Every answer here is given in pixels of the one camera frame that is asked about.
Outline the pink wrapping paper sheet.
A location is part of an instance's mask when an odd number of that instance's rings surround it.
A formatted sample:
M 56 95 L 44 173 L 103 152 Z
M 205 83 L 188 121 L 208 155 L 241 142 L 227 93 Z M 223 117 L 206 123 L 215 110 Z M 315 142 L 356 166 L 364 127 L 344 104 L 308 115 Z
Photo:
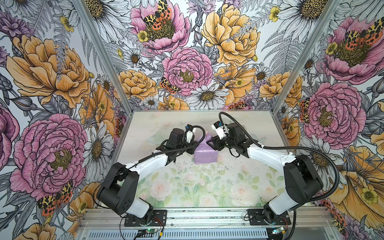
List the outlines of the pink wrapping paper sheet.
M 215 151 L 207 144 L 207 141 L 213 137 L 209 132 L 206 132 L 204 140 L 197 146 L 194 152 L 194 163 L 198 165 L 215 163 L 218 160 L 219 152 Z

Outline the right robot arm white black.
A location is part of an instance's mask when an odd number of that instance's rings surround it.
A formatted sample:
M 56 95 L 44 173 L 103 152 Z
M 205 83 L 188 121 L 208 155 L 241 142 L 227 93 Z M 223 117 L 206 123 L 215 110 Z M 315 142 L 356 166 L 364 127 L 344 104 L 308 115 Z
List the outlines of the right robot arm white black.
M 284 175 L 285 189 L 264 205 L 261 213 L 264 222 L 275 224 L 287 211 L 307 203 L 324 186 L 311 160 L 304 155 L 283 154 L 249 138 L 236 123 L 212 125 L 216 136 L 207 141 L 215 151 L 234 149 L 239 155 L 259 161 Z

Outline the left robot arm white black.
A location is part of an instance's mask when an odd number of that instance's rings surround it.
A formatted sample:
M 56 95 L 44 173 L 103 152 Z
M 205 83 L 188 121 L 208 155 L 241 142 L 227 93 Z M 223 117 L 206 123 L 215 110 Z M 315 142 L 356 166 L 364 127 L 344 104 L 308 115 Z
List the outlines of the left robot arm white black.
M 96 199 L 119 216 L 148 225 L 155 219 L 153 206 L 136 197 L 139 182 L 153 172 L 174 163 L 184 153 L 194 154 L 206 136 L 201 126 L 187 125 L 185 130 L 173 129 L 149 156 L 133 163 L 111 166 L 106 178 L 97 190 Z

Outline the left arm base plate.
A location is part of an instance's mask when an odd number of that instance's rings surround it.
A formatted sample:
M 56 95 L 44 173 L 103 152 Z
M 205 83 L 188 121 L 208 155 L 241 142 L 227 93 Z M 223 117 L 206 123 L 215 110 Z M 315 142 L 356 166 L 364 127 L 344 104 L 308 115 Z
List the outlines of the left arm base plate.
M 143 218 L 128 214 L 125 227 L 163 227 L 167 222 L 167 210 L 151 210 Z

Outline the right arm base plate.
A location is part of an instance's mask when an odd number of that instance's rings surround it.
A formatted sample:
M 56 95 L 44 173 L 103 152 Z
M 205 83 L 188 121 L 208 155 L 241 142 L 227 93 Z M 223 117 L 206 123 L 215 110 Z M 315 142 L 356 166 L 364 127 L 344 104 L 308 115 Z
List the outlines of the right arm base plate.
M 251 226 L 289 226 L 292 224 L 287 211 L 281 215 L 276 215 L 274 212 L 267 209 L 248 209 L 244 219 L 245 221 L 249 221 Z

